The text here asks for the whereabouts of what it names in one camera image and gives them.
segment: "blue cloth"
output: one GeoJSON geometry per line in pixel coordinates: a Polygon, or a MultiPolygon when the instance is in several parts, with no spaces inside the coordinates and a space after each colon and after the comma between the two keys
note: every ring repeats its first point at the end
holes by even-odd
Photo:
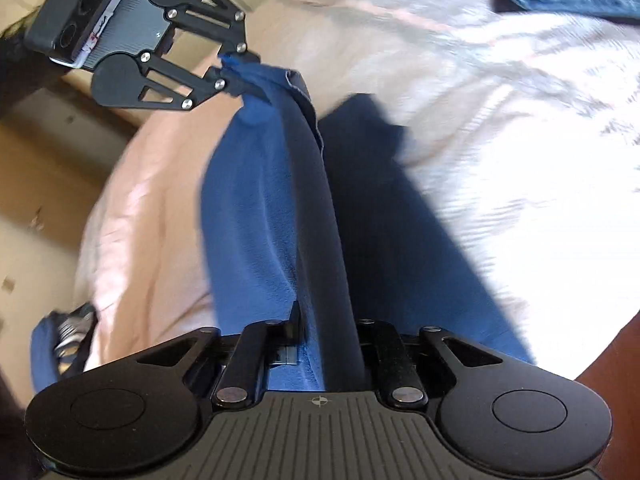
{"type": "Polygon", "coordinates": [[[440,324],[527,358],[393,163],[402,130],[386,124],[368,96],[321,121],[329,139],[323,161],[315,111],[296,73],[231,57],[222,62],[266,100],[244,95],[210,160],[202,232],[223,334],[288,319],[294,301],[300,304],[300,365],[272,370],[270,389],[363,388],[354,314],[389,320],[405,333],[440,324]]]}
{"type": "Polygon", "coordinates": [[[60,380],[54,350],[59,343],[58,325],[62,318],[57,312],[52,312],[41,319],[31,332],[31,383],[36,393],[60,380]]]}
{"type": "Polygon", "coordinates": [[[214,152],[202,184],[202,232],[223,334],[289,319],[305,328],[301,364],[270,373],[270,389],[359,390],[365,369],[349,299],[322,140],[294,72],[222,58],[259,87],[214,152]]]}

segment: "screw head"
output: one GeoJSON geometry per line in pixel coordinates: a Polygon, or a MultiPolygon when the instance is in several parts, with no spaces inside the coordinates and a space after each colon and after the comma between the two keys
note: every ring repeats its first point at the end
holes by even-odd
{"type": "Polygon", "coordinates": [[[242,402],[243,400],[245,400],[248,397],[248,394],[242,388],[229,386],[228,388],[222,388],[218,393],[216,393],[216,397],[222,402],[234,404],[236,402],[242,402]]]}
{"type": "Polygon", "coordinates": [[[391,393],[391,396],[403,404],[411,404],[412,402],[418,402],[419,400],[424,399],[424,393],[422,393],[418,388],[414,388],[412,386],[396,388],[391,393]]]}

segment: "bed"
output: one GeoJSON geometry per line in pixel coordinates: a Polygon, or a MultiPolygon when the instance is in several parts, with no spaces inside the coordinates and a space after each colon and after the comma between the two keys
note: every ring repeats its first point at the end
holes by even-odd
{"type": "MultiPolygon", "coordinates": [[[[248,43],[303,75],[320,116],[367,92],[407,127],[415,187],[536,363],[575,379],[640,304],[640,32],[491,1],[268,0],[248,43]]],[[[156,112],[127,147],[82,243],[87,368],[215,325],[200,181],[239,107],[156,112]]]]}

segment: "circular pad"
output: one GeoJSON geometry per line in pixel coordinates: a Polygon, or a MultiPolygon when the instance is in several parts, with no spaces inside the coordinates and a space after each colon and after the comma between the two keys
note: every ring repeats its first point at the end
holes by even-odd
{"type": "Polygon", "coordinates": [[[138,420],[144,411],[142,397],[114,388],[84,394],[71,405],[71,416],[90,430],[122,428],[138,420]]]}
{"type": "Polygon", "coordinates": [[[495,399],[493,410],[495,418],[505,426],[525,433],[554,430],[567,415],[564,404],[557,397],[535,390],[502,394],[495,399]]]}
{"type": "Polygon", "coordinates": [[[199,428],[200,409],[171,367],[122,360],[42,391],[25,424],[62,474],[116,478],[182,450],[199,428]]]}

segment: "ridged plastic surface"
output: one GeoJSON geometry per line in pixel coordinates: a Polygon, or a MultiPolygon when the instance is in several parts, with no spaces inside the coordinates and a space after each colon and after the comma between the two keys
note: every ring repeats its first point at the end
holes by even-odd
{"type": "Polygon", "coordinates": [[[136,56],[143,50],[154,51],[169,25],[164,9],[149,0],[122,0],[84,67],[93,70],[100,60],[115,52],[136,56]]]}
{"type": "MultiPolygon", "coordinates": [[[[60,480],[49,474],[46,480],[60,480]]],[[[426,419],[372,392],[267,392],[250,410],[215,416],[188,452],[144,480],[493,480],[439,441],[426,419]]],[[[597,480],[582,471],[573,480],[597,480]]]]}

